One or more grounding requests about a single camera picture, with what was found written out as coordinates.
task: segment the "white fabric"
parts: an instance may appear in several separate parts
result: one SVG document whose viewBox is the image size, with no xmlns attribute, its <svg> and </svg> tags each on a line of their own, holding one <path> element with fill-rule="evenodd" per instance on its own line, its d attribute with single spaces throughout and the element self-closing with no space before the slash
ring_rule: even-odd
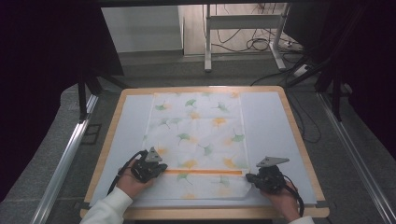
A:
<svg viewBox="0 0 396 224">
<path fill-rule="evenodd" d="M 289 224 L 315 224 L 314 220 L 312 217 L 307 216 L 307 217 L 300 217 L 299 219 L 296 219 Z"/>
<path fill-rule="evenodd" d="M 115 187 L 107 197 L 90 209 L 80 223 L 122 223 L 122 215 L 132 202 L 125 192 Z"/>
<path fill-rule="evenodd" d="M 165 172 L 139 199 L 241 199 L 251 189 L 237 93 L 155 93 L 142 148 L 152 147 L 177 173 Z"/>
</svg>

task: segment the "yellow flower print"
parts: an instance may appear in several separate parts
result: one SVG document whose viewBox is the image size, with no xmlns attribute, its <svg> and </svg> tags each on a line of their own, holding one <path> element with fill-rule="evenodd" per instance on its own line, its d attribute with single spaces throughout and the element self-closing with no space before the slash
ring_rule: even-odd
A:
<svg viewBox="0 0 396 224">
<path fill-rule="evenodd" d="M 164 154 L 166 154 L 168 152 L 168 149 L 166 149 L 166 148 L 164 148 L 164 147 L 159 147 L 158 149 L 157 149 L 157 153 L 160 155 L 160 156 L 163 156 Z"/>
<path fill-rule="evenodd" d="M 191 193 L 186 193 L 185 195 L 181 196 L 182 199 L 195 199 L 195 195 Z"/>
<path fill-rule="evenodd" d="M 231 98 L 238 98 L 239 97 L 239 92 L 233 91 L 231 92 Z"/>
<path fill-rule="evenodd" d="M 189 161 L 185 161 L 183 164 L 181 164 L 181 166 L 191 169 L 193 166 L 197 164 L 198 162 L 196 160 L 189 160 Z"/>
<path fill-rule="evenodd" d="M 201 116 L 197 112 L 192 111 L 192 112 L 190 112 L 190 118 L 191 119 L 200 119 Z"/>
<path fill-rule="evenodd" d="M 224 118 L 215 118 L 212 120 L 213 126 L 215 126 L 215 127 L 219 127 L 221 124 L 224 124 L 226 122 L 227 122 L 227 120 Z"/>
<path fill-rule="evenodd" d="M 224 163 L 224 165 L 226 165 L 228 168 L 231 168 L 231 169 L 238 168 L 238 167 L 233 163 L 233 158 L 230 158 L 230 159 L 228 159 L 228 158 L 223 158 L 223 163 Z"/>
<path fill-rule="evenodd" d="M 232 138 L 227 138 L 224 140 L 224 145 L 229 147 L 230 145 L 233 144 L 233 139 Z"/>
</svg>

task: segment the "metal frame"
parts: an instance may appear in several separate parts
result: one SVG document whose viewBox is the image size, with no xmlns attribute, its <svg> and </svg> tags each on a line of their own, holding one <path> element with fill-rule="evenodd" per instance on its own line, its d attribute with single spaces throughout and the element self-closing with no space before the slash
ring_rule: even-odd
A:
<svg viewBox="0 0 396 224">
<path fill-rule="evenodd" d="M 82 136 L 87 129 L 88 123 L 90 122 L 91 114 L 96 105 L 97 99 L 97 96 L 91 95 L 87 103 L 87 117 L 81 123 L 79 123 L 73 131 L 69 143 L 64 150 L 64 154 L 62 155 L 61 160 L 59 161 L 58 166 L 52 175 L 47 189 L 44 192 L 40 204 L 35 210 L 35 214 L 30 223 L 37 224 L 45 223 L 47 221 L 47 218 L 50 215 L 50 210 L 55 203 L 62 184 L 64 183 L 64 179 L 66 178 L 67 172 L 69 171 L 70 165 L 76 155 Z"/>
<path fill-rule="evenodd" d="M 333 114 L 331 108 L 332 103 L 328 99 L 326 93 L 318 93 L 318 98 L 322 103 L 332 126 L 337 132 L 339 138 L 341 139 L 342 144 L 344 145 L 344 149 L 346 150 L 347 155 L 355 166 L 356 171 L 361 177 L 361 182 L 366 187 L 368 193 L 370 194 L 379 214 L 384 219 L 384 223 L 392 224 L 396 223 L 396 216 L 390 206 L 390 203 L 385 196 L 382 189 L 376 183 L 375 178 L 371 174 L 369 168 L 366 166 L 361 154 L 356 148 L 353 141 L 350 139 L 347 130 L 345 129 L 343 123 L 338 120 L 338 118 Z"/>
<path fill-rule="evenodd" d="M 277 48 L 280 35 L 282 34 L 286 18 L 288 16 L 290 3 L 283 7 L 281 15 L 233 15 L 233 16 L 211 16 L 210 5 L 206 5 L 206 44 L 205 44 L 205 71 L 212 71 L 212 53 L 210 42 L 211 30 L 228 29 L 277 29 L 274 41 L 269 43 L 270 49 L 276 60 L 280 71 L 286 70 L 282 57 Z"/>
</svg>

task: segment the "person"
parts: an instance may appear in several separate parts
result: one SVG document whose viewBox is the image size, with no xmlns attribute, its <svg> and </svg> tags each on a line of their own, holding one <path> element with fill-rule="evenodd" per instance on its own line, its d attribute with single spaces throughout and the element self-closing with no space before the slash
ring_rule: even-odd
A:
<svg viewBox="0 0 396 224">
<path fill-rule="evenodd" d="M 103 200 L 99 200 L 80 223 L 122 223 L 123 213 L 134 201 L 133 198 L 142 190 L 149 188 L 154 183 L 151 179 L 147 183 L 141 183 L 136 180 L 131 169 L 126 169 L 116 187 Z M 285 189 L 279 194 L 267 194 L 261 191 L 261 195 L 267 197 L 273 207 L 290 223 L 290 224 L 314 224 L 312 217 L 300 217 L 296 199 Z"/>
<path fill-rule="evenodd" d="M 131 168 L 134 162 L 135 160 L 132 160 L 128 168 Z M 150 179 L 147 183 L 139 182 L 134 178 L 131 169 L 126 169 L 113 191 L 104 199 L 99 200 L 80 223 L 122 223 L 122 215 L 134 201 L 133 198 L 153 183 L 154 179 Z"/>
<path fill-rule="evenodd" d="M 286 181 L 286 183 L 289 187 L 296 190 L 289 181 Z M 314 224 L 312 217 L 300 217 L 297 200 L 286 189 L 282 189 L 278 194 L 269 194 L 261 190 L 260 194 L 271 201 L 275 210 L 279 212 L 289 224 Z"/>
</svg>

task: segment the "gray floor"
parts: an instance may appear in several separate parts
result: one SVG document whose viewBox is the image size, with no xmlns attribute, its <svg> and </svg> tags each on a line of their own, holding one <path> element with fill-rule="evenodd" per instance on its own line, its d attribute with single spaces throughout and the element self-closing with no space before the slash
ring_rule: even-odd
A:
<svg viewBox="0 0 396 224">
<path fill-rule="evenodd" d="M 203 57 L 181 57 L 176 54 L 154 56 L 148 53 L 139 55 L 138 58 L 134 54 L 122 54 L 120 58 L 125 77 L 117 78 L 137 88 L 247 86 L 257 78 L 278 72 L 274 59 L 269 54 L 216 56 L 213 71 L 210 74 L 204 72 Z M 284 75 L 268 77 L 258 82 L 257 85 L 276 85 L 284 78 Z M 315 221 L 316 223 L 337 224 L 383 223 L 375 204 L 319 103 L 313 88 L 315 80 L 315 77 L 311 77 L 288 89 L 290 101 L 294 105 L 292 109 L 295 118 L 299 126 L 304 127 L 304 142 L 331 209 L 329 219 L 316 218 Z M 84 136 L 63 188 L 51 210 L 48 223 L 79 223 L 80 221 L 79 209 L 83 205 L 96 160 L 121 92 L 121 88 L 113 83 L 103 79 L 101 83 L 104 90 L 99 95 L 91 120 L 91 125 L 101 125 L 101 131 L 96 141 L 92 135 Z M 78 122 L 77 88 L 72 87 L 66 90 L 61 102 L 61 108 L 47 137 L 12 191 L 0 204 L 0 223 L 28 223 L 32 219 Z M 341 101 L 341 116 L 379 186 L 384 190 L 390 203 L 396 204 L 395 160 L 361 122 L 348 104 L 346 97 Z M 274 222 L 286 223 L 282 219 L 274 220 Z M 237 223 L 263 222 L 256 220 L 237 221 Z"/>
</svg>

